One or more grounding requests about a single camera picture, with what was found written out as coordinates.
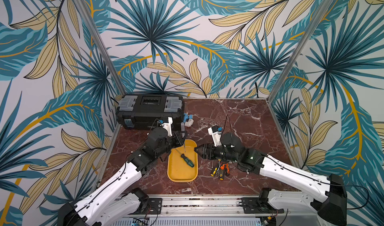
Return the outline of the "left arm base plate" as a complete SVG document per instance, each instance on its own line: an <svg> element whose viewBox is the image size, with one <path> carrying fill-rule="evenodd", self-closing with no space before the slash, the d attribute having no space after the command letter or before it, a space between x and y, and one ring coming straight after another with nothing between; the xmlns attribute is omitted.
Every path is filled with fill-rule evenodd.
<svg viewBox="0 0 384 226"><path fill-rule="evenodd" d="M157 215L162 211L163 198L148 198L144 204L129 215Z"/></svg>

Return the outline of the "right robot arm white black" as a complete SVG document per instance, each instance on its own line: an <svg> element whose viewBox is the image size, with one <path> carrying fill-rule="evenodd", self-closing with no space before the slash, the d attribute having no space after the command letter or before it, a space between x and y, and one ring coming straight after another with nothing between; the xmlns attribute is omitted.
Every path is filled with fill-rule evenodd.
<svg viewBox="0 0 384 226"><path fill-rule="evenodd" d="M302 191L311 211L323 220L337 225L347 224L347 191L343 179L335 174L313 174L288 165L256 149L246 148L232 133L212 133L213 143L195 148L204 160L236 163L246 173L269 177Z"/></svg>

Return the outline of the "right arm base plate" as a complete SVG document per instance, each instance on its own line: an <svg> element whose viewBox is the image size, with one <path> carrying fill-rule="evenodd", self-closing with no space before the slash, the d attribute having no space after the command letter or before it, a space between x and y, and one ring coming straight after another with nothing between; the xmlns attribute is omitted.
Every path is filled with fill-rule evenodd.
<svg viewBox="0 0 384 226"><path fill-rule="evenodd" d="M241 198L239 206L243 208L245 214L282 214L284 209L275 209L267 199L260 198Z"/></svg>

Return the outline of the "green black handle screwdriver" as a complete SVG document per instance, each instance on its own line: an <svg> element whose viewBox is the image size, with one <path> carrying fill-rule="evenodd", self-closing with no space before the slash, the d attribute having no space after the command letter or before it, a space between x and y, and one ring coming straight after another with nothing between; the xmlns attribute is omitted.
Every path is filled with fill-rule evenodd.
<svg viewBox="0 0 384 226"><path fill-rule="evenodd" d="M182 154L181 152L179 152L179 150L175 149L181 156L181 158L187 163L187 165L191 168L194 168L195 167L195 164L192 162L192 160L190 160L187 156L185 156L185 154Z"/></svg>

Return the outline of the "orange slim screwdriver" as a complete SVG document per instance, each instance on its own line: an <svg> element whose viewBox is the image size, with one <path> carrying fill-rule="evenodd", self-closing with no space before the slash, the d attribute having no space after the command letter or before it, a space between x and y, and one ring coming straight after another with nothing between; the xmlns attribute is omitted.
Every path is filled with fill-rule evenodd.
<svg viewBox="0 0 384 226"><path fill-rule="evenodd" d="M229 176L230 175L229 164L225 164L224 168L225 168L224 171L225 171L226 176Z"/></svg>

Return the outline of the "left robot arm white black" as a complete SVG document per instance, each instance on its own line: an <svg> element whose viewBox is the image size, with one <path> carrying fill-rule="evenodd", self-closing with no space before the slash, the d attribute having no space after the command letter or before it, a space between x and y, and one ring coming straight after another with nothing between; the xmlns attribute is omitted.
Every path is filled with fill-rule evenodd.
<svg viewBox="0 0 384 226"><path fill-rule="evenodd" d="M181 147L186 131L172 132L165 126L151 130L144 143L127 156L123 166L103 185L77 203L66 203L58 212L59 226L109 226L122 217L146 209L148 196L139 188L117 200L129 186L139 181L163 154Z"/></svg>

